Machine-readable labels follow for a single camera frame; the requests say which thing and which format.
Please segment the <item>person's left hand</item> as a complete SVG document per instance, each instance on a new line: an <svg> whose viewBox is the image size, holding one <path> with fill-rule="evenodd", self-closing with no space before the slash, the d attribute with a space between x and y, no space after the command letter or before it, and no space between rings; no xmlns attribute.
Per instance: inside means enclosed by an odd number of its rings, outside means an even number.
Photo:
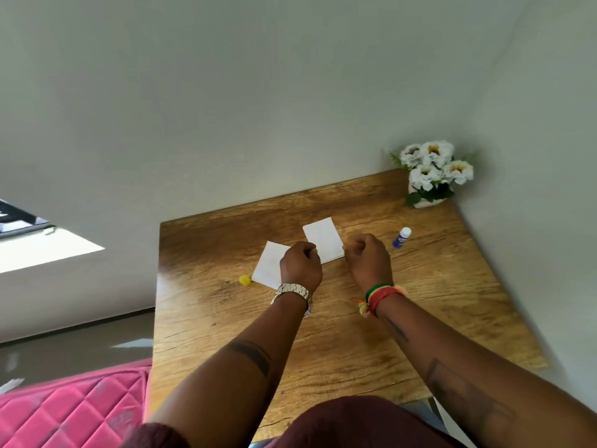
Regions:
<svg viewBox="0 0 597 448"><path fill-rule="evenodd" d="M297 242L280 261L280 274L282 284L299 284L313 295L322 282L322 264L319 257L302 256Z"/></svg>

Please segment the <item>maroon garment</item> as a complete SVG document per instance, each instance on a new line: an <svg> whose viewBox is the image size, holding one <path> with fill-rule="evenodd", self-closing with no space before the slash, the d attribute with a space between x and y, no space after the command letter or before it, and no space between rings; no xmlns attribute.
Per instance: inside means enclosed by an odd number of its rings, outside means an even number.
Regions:
<svg viewBox="0 0 597 448"><path fill-rule="evenodd" d="M346 396L301 414L267 448L466 448L418 416L376 396Z"/></svg>

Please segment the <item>white table leg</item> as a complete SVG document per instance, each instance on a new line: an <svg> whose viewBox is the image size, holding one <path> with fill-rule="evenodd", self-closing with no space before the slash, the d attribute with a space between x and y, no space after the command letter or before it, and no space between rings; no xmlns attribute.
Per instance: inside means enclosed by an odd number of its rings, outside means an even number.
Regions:
<svg viewBox="0 0 597 448"><path fill-rule="evenodd" d="M459 440L466 447L477 448L477 446L472 442L472 440L458 426L458 424L455 422L455 420L453 420L453 418L448 414L448 412L440 404L440 402L437 400L437 398L433 397L433 402L437 406L437 410L438 410L439 414L441 415L441 419L444 422L444 426L447 430L447 433L449 433L449 435L451 435L455 439Z"/></svg>

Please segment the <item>person's right hand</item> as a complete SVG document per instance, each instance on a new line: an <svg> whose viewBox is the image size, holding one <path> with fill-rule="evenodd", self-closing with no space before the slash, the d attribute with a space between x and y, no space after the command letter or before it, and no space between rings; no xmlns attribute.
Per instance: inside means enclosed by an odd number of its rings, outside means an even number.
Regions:
<svg viewBox="0 0 597 448"><path fill-rule="evenodd" d="M393 286L391 257L384 243L371 234L371 244L360 257L345 257L349 272L362 294L375 286Z"/></svg>

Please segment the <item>pink quilted mattress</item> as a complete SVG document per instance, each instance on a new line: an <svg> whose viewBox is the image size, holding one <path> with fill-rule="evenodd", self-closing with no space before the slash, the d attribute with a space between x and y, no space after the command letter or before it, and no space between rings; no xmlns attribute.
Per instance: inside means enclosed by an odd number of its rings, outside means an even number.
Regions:
<svg viewBox="0 0 597 448"><path fill-rule="evenodd" d="M146 414L150 358L0 395L0 448L118 448Z"/></svg>

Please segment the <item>white artificial flowers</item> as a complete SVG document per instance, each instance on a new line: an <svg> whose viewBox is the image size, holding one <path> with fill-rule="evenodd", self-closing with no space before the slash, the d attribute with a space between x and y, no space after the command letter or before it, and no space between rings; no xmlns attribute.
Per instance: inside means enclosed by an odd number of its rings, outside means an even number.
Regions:
<svg viewBox="0 0 597 448"><path fill-rule="evenodd" d="M456 158L454 151L452 143L441 140L413 143L389 152L392 163L408 173L407 207L413 208L422 198L451 199L455 186L474 180L474 166L467 159Z"/></svg>

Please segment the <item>window with dark frame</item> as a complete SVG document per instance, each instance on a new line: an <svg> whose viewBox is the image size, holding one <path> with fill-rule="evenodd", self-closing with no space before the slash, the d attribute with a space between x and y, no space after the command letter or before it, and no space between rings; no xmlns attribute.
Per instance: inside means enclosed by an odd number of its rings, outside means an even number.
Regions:
<svg viewBox="0 0 597 448"><path fill-rule="evenodd" d="M104 247L0 199L0 273L102 250Z"/></svg>

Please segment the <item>silver metal wristwatch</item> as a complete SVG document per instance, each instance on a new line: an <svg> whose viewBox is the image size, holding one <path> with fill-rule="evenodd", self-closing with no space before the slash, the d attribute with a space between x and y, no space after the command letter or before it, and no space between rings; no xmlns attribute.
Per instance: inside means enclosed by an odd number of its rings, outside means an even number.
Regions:
<svg viewBox="0 0 597 448"><path fill-rule="evenodd" d="M297 294L302 299L304 299L307 303L307 309L303 315L303 318L307 318L308 316L310 316L312 312L312 294L307 288L299 284L281 284L276 290L273 299L271 300L271 305L273 305L280 296L287 293Z"/></svg>

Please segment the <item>person's right forearm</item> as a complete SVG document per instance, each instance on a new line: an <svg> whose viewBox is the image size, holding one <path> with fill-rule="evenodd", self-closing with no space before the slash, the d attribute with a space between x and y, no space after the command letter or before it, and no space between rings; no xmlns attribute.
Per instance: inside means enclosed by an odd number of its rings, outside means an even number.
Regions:
<svg viewBox="0 0 597 448"><path fill-rule="evenodd" d="M597 414L455 331L401 294L376 315L478 448L597 448Z"/></svg>

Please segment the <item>white paper sheet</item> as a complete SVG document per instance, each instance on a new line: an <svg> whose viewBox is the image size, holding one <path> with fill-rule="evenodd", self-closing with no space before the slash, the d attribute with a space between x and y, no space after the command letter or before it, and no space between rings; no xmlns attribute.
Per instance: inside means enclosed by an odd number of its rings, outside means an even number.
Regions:
<svg viewBox="0 0 597 448"><path fill-rule="evenodd" d="M344 244L331 217L303 226L308 242L315 244L321 264L345 256Z"/></svg>
<svg viewBox="0 0 597 448"><path fill-rule="evenodd" d="M267 241L252 273L251 281L277 290L282 284L280 261L289 249L290 246Z"/></svg>

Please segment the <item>person's left forearm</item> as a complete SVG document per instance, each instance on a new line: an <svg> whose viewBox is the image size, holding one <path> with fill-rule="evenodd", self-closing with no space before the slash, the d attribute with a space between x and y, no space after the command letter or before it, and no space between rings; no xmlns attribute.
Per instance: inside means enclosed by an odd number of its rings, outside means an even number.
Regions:
<svg viewBox="0 0 597 448"><path fill-rule="evenodd" d="M280 383L307 308L299 294L281 294L186 377L149 423L175 429L191 448L247 447Z"/></svg>

